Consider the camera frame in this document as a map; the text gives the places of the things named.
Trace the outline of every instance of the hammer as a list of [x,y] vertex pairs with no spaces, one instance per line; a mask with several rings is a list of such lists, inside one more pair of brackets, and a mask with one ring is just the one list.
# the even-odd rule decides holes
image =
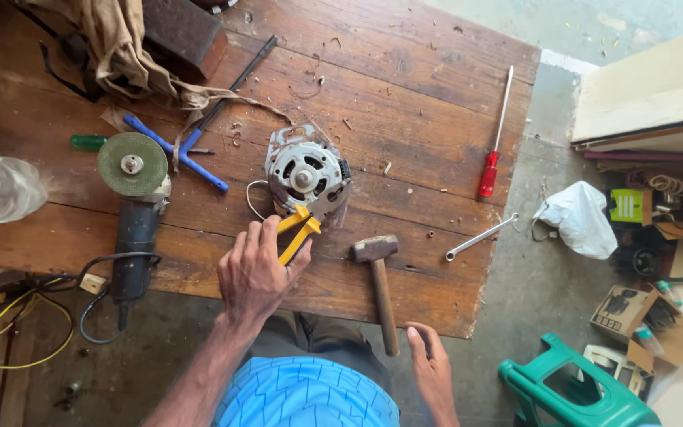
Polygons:
[[375,298],[379,304],[379,319],[381,333],[384,336],[386,355],[399,355],[397,343],[397,329],[394,325],[394,310],[389,297],[389,283],[386,281],[386,267],[384,258],[396,254],[399,242],[393,234],[366,238],[355,243],[350,252],[356,262],[370,262],[370,269],[374,276]]

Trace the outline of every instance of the yellow wire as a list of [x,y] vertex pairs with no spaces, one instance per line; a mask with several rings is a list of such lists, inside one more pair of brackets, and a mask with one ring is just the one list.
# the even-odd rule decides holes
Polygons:
[[39,360],[39,361],[37,361],[37,362],[29,363],[29,364],[27,364],[27,365],[20,365],[20,366],[0,366],[0,369],[23,369],[23,368],[30,368],[31,366],[35,366],[35,365],[38,365],[38,364],[40,364],[40,363],[44,363],[44,362],[46,362],[47,360],[51,359],[52,357],[56,356],[59,352],[62,351],[62,349],[64,349],[66,346],[68,346],[68,344],[70,343],[71,338],[73,337],[73,328],[72,328],[73,322],[72,322],[72,320],[71,320],[71,318],[70,318],[70,313],[69,313],[67,310],[65,310],[64,308],[62,308],[61,306],[59,306],[59,305],[55,304],[54,302],[52,302],[51,299],[44,298],[44,297],[41,296],[40,294],[36,294],[36,295],[39,296],[39,297],[41,297],[41,299],[43,299],[44,301],[48,302],[48,303],[51,304],[52,306],[55,306],[56,308],[58,308],[59,311],[62,312],[62,313],[65,315],[65,317],[68,318],[68,322],[70,322],[70,324],[71,324],[70,335],[68,335],[68,338],[64,341],[64,343],[63,343],[57,350],[54,351],[54,353],[52,353],[52,354],[50,354],[50,355],[47,355],[45,358],[43,358],[43,359],[41,359],[41,360]]
[[15,304],[19,303],[21,299],[25,298],[26,296],[29,296],[30,294],[34,293],[35,291],[36,291],[35,289],[31,289],[28,292],[24,293],[23,295],[18,296],[17,299],[15,299],[13,302],[10,303],[9,306],[7,306],[4,310],[2,310],[2,312],[0,313],[0,318],[2,318],[2,316],[5,315],[7,310],[12,308]]
[[[33,308],[36,306],[36,303],[37,303],[37,302],[38,302],[37,299],[31,299],[31,300],[29,300],[28,303],[27,303],[28,306],[26,306],[26,307],[24,308],[22,314],[20,315],[20,318],[22,319],[23,317],[28,316],[28,315],[33,311]],[[10,323],[7,324],[7,326],[5,326],[5,327],[0,331],[0,335],[4,334],[7,330],[9,330],[9,328],[12,327],[12,325],[14,325],[14,322],[11,321]]]

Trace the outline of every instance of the grinding disc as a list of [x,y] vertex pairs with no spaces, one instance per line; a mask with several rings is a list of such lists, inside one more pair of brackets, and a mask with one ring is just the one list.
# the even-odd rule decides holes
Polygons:
[[[143,161],[143,166],[135,174],[123,170],[121,163],[126,156]],[[143,196],[151,194],[162,184],[168,173],[168,158],[151,138],[126,132],[109,138],[102,145],[96,168],[110,189],[124,196]]]

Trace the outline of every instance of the hammer head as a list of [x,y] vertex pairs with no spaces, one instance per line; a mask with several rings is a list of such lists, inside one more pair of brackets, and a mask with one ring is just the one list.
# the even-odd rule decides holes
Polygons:
[[366,238],[350,248],[352,259],[356,262],[375,261],[396,254],[398,250],[399,242],[393,234]]

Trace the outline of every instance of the white wire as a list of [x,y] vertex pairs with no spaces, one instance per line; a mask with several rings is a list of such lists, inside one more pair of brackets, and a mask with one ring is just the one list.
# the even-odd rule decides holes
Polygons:
[[683,196],[683,181],[668,175],[655,175],[650,178],[650,186],[658,191],[665,191],[674,196]]
[[259,212],[257,212],[257,209],[255,209],[254,206],[252,206],[252,202],[249,200],[249,188],[255,184],[267,184],[267,183],[268,183],[268,181],[252,181],[249,184],[247,184],[247,204],[249,205],[249,208],[252,209],[252,212],[254,212],[254,214],[257,215],[263,221],[265,220],[265,218],[262,215],[260,215]]

